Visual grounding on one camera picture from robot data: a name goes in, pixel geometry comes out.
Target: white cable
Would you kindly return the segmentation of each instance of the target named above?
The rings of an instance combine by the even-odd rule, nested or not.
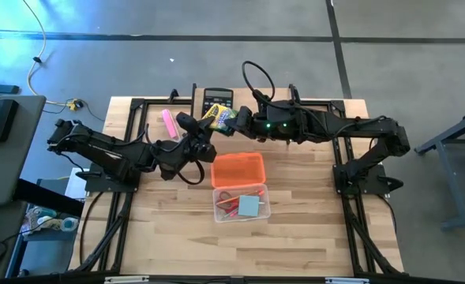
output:
[[[43,48],[41,48],[41,51],[39,52],[39,54],[37,55],[37,58],[39,58],[39,60],[41,59],[41,55],[43,55],[43,52],[44,50],[46,49],[46,32],[44,31],[44,28],[43,28],[43,24],[41,24],[41,21],[39,20],[39,18],[37,17],[36,13],[34,12],[34,10],[30,7],[30,5],[25,1],[25,0],[22,0],[25,5],[27,6],[27,8],[30,10],[30,12],[32,13],[32,15],[34,15],[34,18],[37,20],[37,23],[39,24],[39,26],[41,27],[41,32],[43,33]],[[28,71],[28,74],[27,74],[27,85],[28,85],[28,88],[30,89],[30,91],[32,92],[33,95],[39,95],[35,90],[34,88],[32,87],[31,83],[30,83],[30,80],[32,79],[32,72],[34,71],[34,67],[36,67],[36,61],[34,61],[34,63],[32,63],[32,66],[30,67],[30,70]],[[49,101],[47,100],[46,103],[49,103],[49,104],[53,104],[53,105],[58,105],[58,106],[66,106],[67,104],[66,103],[57,103],[57,102],[52,102],[52,101]]]

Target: clear plastic box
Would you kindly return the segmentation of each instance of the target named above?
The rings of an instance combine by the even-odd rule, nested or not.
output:
[[[228,192],[231,197],[228,195],[220,197],[220,193]],[[258,215],[253,216],[241,216],[239,214],[230,214],[227,212],[226,209],[223,209],[216,205],[216,203],[223,200],[223,198],[239,198],[241,195],[251,195],[251,196],[259,196],[259,206],[258,206]],[[269,205],[269,194],[267,190],[267,185],[264,184],[256,184],[256,185],[243,185],[243,186],[231,186],[225,188],[219,188],[213,190],[213,204],[215,210],[215,221],[216,222],[237,222],[237,221],[248,221],[254,219],[266,219],[271,216],[271,207]]]

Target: orange lid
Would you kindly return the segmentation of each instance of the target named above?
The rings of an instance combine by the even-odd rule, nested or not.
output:
[[[219,155],[211,165],[214,188],[265,183],[264,160],[260,153]]]

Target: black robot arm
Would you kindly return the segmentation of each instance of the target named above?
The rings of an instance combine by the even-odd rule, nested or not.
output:
[[[258,98],[262,94],[255,90],[253,95]],[[389,156],[402,156],[410,150],[404,127],[385,116],[372,119],[340,118],[327,111],[305,108],[294,100],[261,102],[258,113],[253,114],[248,107],[242,106],[236,118],[225,121],[226,125],[260,142],[269,139],[300,144],[305,141],[321,143],[336,137],[377,138],[377,144],[360,159],[352,159],[337,169],[338,192],[356,192],[357,183],[378,163]],[[399,187],[400,181],[393,181],[396,181],[395,187]]]
[[[120,184],[137,183],[140,172],[152,172],[157,166],[162,178],[170,180],[188,162],[198,165],[198,161],[211,163],[216,156],[215,147],[210,142],[212,130],[208,128],[213,118],[196,121],[181,112],[176,120],[187,131],[179,142],[157,140],[155,143],[145,143],[142,142],[141,134],[137,139],[126,143],[93,131],[80,121],[60,119],[56,123],[57,129],[47,141],[48,150],[56,154],[76,152],[100,165],[109,179]],[[101,173],[79,173],[78,176],[86,179],[97,174]]]

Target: black calculator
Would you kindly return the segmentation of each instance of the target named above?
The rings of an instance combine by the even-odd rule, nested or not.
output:
[[[202,115],[204,117],[208,110],[215,104],[218,103],[224,107],[232,108],[232,99],[234,97],[234,91],[226,88],[205,88],[204,89],[204,101],[202,103]]]

